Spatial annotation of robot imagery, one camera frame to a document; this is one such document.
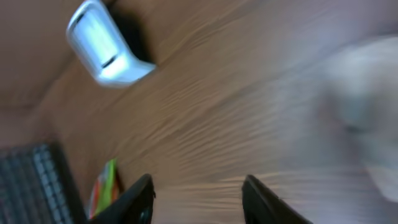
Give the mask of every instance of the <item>wood grain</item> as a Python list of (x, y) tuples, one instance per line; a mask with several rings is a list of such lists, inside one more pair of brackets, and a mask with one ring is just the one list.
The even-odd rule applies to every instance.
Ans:
[(77, 59), (38, 114), (57, 130), (84, 200), (116, 157), (131, 185), (154, 177), (155, 223), (242, 223), (259, 177), (314, 223), (394, 223), (334, 117), (322, 72), (339, 48), (393, 33), (395, 1), (127, 1), (156, 71), (100, 87)]

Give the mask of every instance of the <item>white object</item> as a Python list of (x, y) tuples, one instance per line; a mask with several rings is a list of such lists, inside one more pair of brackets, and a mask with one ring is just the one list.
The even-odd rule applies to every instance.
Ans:
[(86, 0), (67, 28), (67, 40), (95, 80), (106, 86), (127, 86), (155, 69), (131, 51), (107, 8)]

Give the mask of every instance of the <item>white container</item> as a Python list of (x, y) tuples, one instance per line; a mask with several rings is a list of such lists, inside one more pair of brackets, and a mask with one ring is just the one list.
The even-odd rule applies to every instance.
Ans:
[(130, 50), (107, 8), (86, 0), (67, 28), (67, 40), (94, 79), (105, 86), (128, 86), (153, 69)]

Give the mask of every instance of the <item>brown wooden surface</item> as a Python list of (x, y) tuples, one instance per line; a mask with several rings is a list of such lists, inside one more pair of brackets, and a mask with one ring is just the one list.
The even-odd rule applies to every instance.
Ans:
[(397, 1), (132, 1), (158, 68), (97, 85), (77, 59), (37, 114), (58, 131), (81, 196), (116, 157), (154, 177), (155, 223), (242, 223), (254, 174), (314, 223), (396, 223), (333, 115), (323, 61), (393, 33)]

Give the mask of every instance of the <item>blurry white object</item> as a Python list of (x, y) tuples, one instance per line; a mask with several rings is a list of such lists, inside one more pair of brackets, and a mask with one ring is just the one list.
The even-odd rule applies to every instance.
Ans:
[(69, 22), (67, 39), (102, 85), (127, 86), (155, 69), (134, 56), (101, 1), (83, 2)]

